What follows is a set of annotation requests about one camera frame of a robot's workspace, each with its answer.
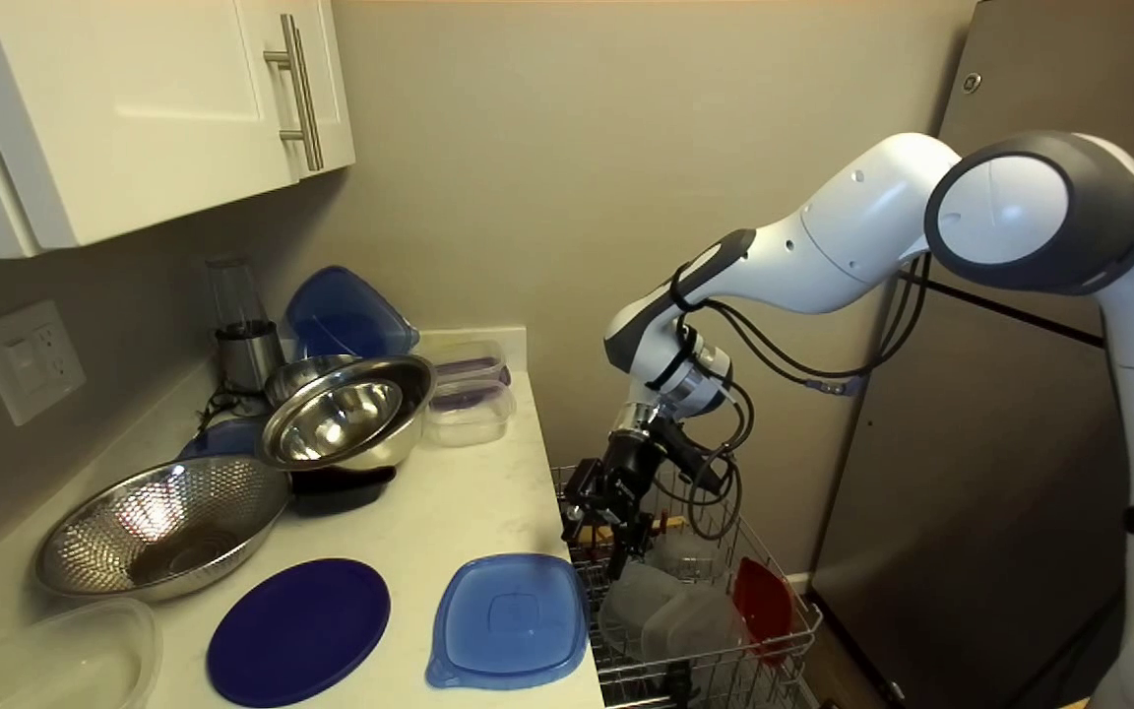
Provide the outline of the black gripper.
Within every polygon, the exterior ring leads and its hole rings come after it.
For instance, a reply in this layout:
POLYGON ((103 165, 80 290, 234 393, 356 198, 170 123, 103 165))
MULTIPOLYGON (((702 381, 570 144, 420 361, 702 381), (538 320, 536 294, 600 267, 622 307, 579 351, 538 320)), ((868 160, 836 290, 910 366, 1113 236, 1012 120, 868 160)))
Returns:
POLYGON ((579 530, 594 519, 594 502, 600 502, 600 507, 615 524, 622 524, 615 530, 615 555, 607 565, 607 572, 618 575, 653 540, 649 517, 643 517, 643 502, 653 490, 653 478, 660 466, 664 466, 664 450, 653 437, 639 429, 615 429, 600 458, 600 482, 590 467, 574 467, 566 485, 561 490, 565 540, 566 542, 579 540, 579 530))

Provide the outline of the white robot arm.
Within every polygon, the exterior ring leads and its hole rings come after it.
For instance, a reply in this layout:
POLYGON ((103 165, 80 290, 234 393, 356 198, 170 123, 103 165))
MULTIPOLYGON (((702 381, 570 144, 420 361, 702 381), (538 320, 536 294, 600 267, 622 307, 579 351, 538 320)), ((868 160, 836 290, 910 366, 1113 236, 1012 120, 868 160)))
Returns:
POLYGON ((754 299, 797 314, 856 303, 915 255, 1008 290, 1092 294, 1104 313, 1129 450, 1134 566, 1134 158, 1095 134, 1024 134, 958 155, 895 134, 792 217, 738 229, 622 307, 607 360, 634 381, 639 422, 664 437, 725 403, 730 353, 691 314, 754 299))

